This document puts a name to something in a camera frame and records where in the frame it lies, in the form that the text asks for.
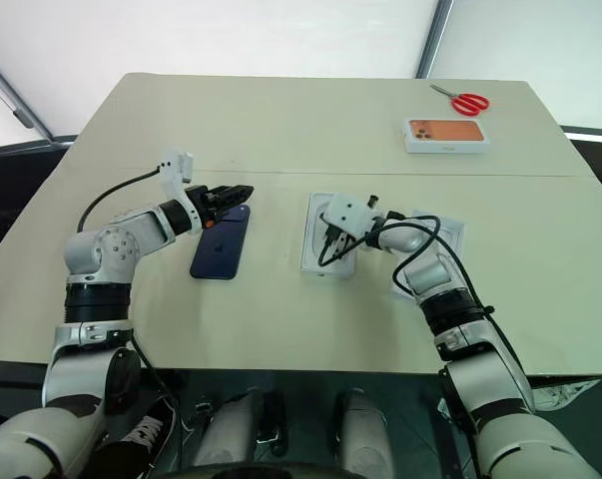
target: shoe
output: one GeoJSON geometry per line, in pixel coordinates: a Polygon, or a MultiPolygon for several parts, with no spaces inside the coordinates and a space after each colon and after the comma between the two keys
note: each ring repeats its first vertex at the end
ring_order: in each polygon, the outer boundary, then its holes
{"type": "Polygon", "coordinates": [[[563,386],[543,387],[533,390],[533,400],[538,411],[555,411],[571,404],[584,391],[595,386],[600,379],[574,382],[563,386]]]}
{"type": "Polygon", "coordinates": [[[177,421],[176,411],[168,404],[165,396],[161,396],[143,419],[121,441],[134,442],[147,447],[150,453],[150,464],[154,466],[172,436],[177,421]]]}

